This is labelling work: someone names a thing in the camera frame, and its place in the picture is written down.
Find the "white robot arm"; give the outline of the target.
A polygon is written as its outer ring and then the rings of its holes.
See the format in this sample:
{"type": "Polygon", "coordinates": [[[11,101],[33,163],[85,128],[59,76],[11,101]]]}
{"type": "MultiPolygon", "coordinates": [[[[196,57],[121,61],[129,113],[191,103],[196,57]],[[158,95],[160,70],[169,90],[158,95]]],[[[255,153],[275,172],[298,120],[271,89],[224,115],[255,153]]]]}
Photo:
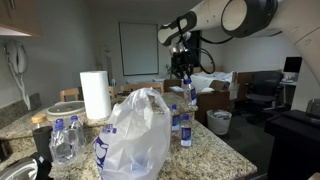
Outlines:
{"type": "Polygon", "coordinates": [[[191,31],[221,27],[234,38],[284,34],[320,81],[320,0],[202,0],[158,30],[173,47],[191,31]]]}

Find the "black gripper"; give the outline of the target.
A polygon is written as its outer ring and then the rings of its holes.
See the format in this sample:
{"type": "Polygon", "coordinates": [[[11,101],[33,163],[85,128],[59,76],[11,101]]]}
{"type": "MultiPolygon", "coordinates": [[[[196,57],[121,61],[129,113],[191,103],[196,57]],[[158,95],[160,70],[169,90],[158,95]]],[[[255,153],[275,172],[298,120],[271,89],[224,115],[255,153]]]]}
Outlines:
{"type": "Polygon", "coordinates": [[[177,77],[183,79],[184,72],[187,72],[187,78],[190,79],[197,58],[193,49],[185,47],[183,43],[179,43],[171,47],[170,53],[172,66],[177,71],[177,77]]]}

